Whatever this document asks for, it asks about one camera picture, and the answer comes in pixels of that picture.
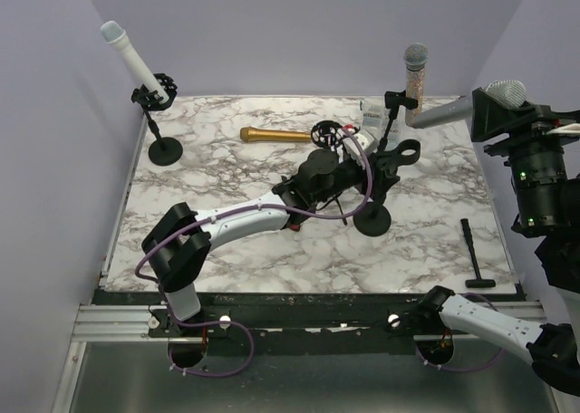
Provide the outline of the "white microphone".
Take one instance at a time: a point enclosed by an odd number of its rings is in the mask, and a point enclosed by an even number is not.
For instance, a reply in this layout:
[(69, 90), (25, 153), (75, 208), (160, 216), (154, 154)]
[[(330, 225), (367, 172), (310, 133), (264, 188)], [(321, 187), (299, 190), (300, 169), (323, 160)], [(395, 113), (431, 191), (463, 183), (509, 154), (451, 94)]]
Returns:
[(153, 72), (141, 59), (133, 47), (127, 32), (115, 21), (108, 21), (101, 26), (101, 34), (108, 45), (115, 49), (122, 57), (126, 67), (133, 77), (144, 85), (149, 92), (155, 91), (160, 103), (166, 103), (169, 95), (161, 87)]

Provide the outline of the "gold microphone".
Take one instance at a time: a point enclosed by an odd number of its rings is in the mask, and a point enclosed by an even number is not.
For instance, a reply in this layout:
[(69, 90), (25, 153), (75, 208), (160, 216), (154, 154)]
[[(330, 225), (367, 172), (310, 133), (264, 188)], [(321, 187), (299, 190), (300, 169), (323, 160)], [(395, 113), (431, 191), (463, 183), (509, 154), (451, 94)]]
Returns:
[(309, 132), (289, 130), (262, 130), (253, 127), (244, 127), (239, 131), (239, 137), (244, 142), (311, 142)]

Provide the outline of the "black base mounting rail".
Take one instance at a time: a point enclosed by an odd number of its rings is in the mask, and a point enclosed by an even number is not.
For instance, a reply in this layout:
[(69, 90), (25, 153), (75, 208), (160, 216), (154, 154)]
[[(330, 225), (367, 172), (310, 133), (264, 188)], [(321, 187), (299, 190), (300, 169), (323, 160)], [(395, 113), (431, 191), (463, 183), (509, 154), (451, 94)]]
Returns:
[(453, 331), (418, 294), (202, 293), (202, 310), (178, 323), (154, 293), (98, 291), (91, 305), (147, 306), (149, 338), (194, 364), (204, 356), (412, 354), (425, 339), (446, 351)]

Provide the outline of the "glitter microphone silver head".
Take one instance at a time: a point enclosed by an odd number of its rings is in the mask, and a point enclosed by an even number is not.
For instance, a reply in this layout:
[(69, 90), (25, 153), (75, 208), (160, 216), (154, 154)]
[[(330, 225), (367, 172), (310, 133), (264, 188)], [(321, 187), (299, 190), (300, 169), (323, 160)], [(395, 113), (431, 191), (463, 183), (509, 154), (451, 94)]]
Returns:
[(415, 117), (422, 112), (425, 65), (428, 56), (428, 48), (422, 43), (411, 44), (403, 55), (406, 67), (406, 96), (417, 102), (417, 107), (413, 110), (407, 110), (405, 114), (405, 123), (409, 127), (414, 122)]

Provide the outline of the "aluminium extrusion rail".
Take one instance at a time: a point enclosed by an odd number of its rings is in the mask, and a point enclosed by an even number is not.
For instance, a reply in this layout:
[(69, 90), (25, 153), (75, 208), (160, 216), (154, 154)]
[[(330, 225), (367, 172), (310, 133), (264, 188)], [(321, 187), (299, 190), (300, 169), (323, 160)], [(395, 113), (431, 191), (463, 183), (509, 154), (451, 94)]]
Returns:
[(149, 338), (149, 319), (147, 306), (81, 306), (73, 324), (72, 341), (146, 341)]

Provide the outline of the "clear plastic organizer box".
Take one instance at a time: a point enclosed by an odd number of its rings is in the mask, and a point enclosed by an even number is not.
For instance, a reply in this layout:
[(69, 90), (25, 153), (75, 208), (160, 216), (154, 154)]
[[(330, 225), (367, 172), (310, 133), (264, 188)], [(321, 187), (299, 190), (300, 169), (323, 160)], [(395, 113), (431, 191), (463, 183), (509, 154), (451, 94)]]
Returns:
[[(361, 127), (379, 140), (387, 129), (390, 111), (384, 106), (384, 99), (366, 98), (360, 100), (362, 112)], [(386, 150), (392, 150), (401, 142), (401, 122), (396, 119), (388, 134)]]

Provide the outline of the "grey microphone silver head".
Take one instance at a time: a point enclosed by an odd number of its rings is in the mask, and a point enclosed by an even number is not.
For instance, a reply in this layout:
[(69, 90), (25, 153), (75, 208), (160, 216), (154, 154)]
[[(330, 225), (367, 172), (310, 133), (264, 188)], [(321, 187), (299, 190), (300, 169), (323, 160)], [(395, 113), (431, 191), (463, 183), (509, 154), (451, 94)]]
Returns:
[[(520, 107), (527, 99), (527, 89), (517, 80), (495, 81), (483, 91), (508, 109)], [(408, 126), (413, 129), (427, 129), (465, 120), (472, 116), (472, 96), (465, 96), (439, 107), (426, 110), (413, 117)]]

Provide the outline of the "black tripod shock-mount stand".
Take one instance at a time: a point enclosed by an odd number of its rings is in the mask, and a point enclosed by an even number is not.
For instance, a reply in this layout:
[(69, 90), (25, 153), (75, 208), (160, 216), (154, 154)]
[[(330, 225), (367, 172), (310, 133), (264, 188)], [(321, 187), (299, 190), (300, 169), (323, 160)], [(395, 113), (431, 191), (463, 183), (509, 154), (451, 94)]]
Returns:
[[(339, 160), (338, 148), (342, 146), (342, 138), (339, 136), (339, 130), (342, 125), (334, 120), (321, 120), (317, 122), (311, 129), (311, 140), (316, 147), (328, 150), (333, 154), (336, 161), (335, 166)], [(315, 211), (322, 211), (330, 204), (335, 203), (338, 206), (339, 212), (343, 215), (343, 208), (340, 202), (340, 196), (343, 191), (336, 192), (332, 197), (328, 197), (321, 206), (316, 206)]]

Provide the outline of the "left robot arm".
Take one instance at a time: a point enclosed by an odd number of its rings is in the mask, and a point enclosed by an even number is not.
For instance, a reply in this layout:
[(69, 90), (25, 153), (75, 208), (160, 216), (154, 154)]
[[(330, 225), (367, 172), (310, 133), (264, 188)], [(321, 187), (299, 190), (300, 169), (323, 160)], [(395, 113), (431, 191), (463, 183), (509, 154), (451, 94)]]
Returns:
[(195, 211), (187, 203), (172, 206), (141, 243), (142, 262), (155, 274), (154, 283), (171, 310), (170, 326), (182, 336), (194, 334), (202, 305), (195, 281), (208, 255), (219, 247), (251, 235), (281, 231), (304, 221), (324, 219), (318, 206), (355, 188), (361, 204), (338, 215), (362, 221), (382, 199), (378, 156), (346, 149), (309, 154), (297, 172), (263, 196), (229, 208)]

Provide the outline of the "black round-base clip stand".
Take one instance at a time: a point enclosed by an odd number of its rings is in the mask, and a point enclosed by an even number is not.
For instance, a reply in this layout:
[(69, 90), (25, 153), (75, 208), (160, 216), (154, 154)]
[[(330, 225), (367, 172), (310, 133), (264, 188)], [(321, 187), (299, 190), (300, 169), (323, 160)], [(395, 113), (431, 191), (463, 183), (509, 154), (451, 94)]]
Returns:
[(401, 128), (398, 123), (399, 111), (415, 110), (418, 101), (408, 97), (406, 91), (386, 91), (384, 93), (384, 106), (387, 111), (387, 123), (378, 144), (378, 151), (394, 149), (401, 141)]

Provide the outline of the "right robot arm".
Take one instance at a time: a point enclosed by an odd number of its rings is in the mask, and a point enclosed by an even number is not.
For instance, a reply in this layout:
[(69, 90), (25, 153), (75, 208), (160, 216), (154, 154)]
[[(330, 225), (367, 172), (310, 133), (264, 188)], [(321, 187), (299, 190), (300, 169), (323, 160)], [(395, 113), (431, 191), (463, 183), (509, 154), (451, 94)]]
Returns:
[(418, 114), (415, 129), (469, 118), (470, 139), (511, 171), (517, 215), (511, 229), (536, 242), (530, 256), (509, 252), (525, 289), (544, 281), (558, 294), (566, 323), (532, 323), (495, 312), (442, 286), (417, 306), (426, 332), (473, 334), (529, 364), (547, 385), (579, 394), (579, 180), (566, 173), (564, 147), (579, 140), (579, 113), (527, 101), (517, 82), (496, 82)]

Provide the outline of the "black hex key tool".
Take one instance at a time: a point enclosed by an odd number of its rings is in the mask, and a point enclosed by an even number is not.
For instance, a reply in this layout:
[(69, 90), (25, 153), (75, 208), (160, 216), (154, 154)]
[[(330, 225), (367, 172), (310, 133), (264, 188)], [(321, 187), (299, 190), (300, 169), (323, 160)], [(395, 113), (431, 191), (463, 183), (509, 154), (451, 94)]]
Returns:
[(496, 287), (496, 282), (493, 279), (484, 279), (481, 276), (479, 263), (475, 252), (473, 236), (467, 218), (460, 219), (461, 229), (464, 240), (469, 251), (470, 261), (474, 271), (474, 277), (465, 281), (465, 285), (470, 289), (491, 289)]

